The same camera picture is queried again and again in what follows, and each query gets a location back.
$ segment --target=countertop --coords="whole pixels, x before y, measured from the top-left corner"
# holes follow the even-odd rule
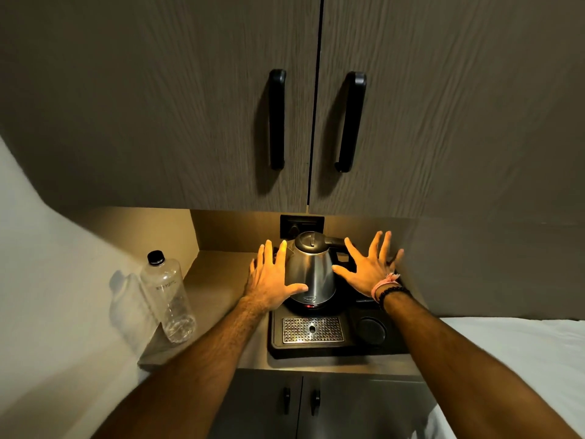
[[[201,251],[185,277],[185,288],[197,321],[192,339],[171,344],[158,326],[138,365],[152,371],[180,353],[214,326],[238,301],[254,253]],[[413,290],[413,295],[422,298]],[[303,372],[420,375],[410,354],[274,359],[267,351],[268,315],[262,319],[244,349],[238,368]]]

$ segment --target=stainless steel kettle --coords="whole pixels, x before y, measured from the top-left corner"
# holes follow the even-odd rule
[[[310,307],[318,307],[335,294],[331,266],[337,263],[333,251],[347,253],[343,239],[307,231],[287,242],[284,283],[305,283],[309,290],[290,298]]]

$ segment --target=wall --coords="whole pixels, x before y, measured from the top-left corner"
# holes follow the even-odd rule
[[[201,250],[280,241],[280,213],[192,211]],[[404,248],[400,272],[438,316],[585,319],[585,225],[325,216],[324,233],[366,254],[377,230]]]
[[[89,437],[143,378],[156,323],[135,274],[151,249],[186,273],[198,252],[189,212],[63,217],[1,140],[0,184],[0,437]]]

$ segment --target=cabinet handle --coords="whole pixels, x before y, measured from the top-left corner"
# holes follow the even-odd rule
[[[270,125],[270,167],[275,171],[284,168],[284,80],[287,71],[270,71],[268,85],[268,121]]]
[[[284,397],[284,414],[288,414],[291,408],[291,389],[285,387],[282,390],[282,396]]]
[[[345,121],[339,149],[339,161],[335,169],[340,173],[348,173],[352,169],[353,156],[356,153],[357,133],[360,130],[362,109],[366,95],[366,74],[348,73],[346,82],[349,83],[347,102],[345,105]]]
[[[319,407],[321,406],[321,391],[313,390],[311,393],[311,416],[319,414]]]

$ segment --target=kettle lid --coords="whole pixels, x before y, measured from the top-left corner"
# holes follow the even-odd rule
[[[325,236],[317,231],[299,234],[294,244],[299,251],[309,254],[323,253],[329,248],[329,245],[325,243]]]

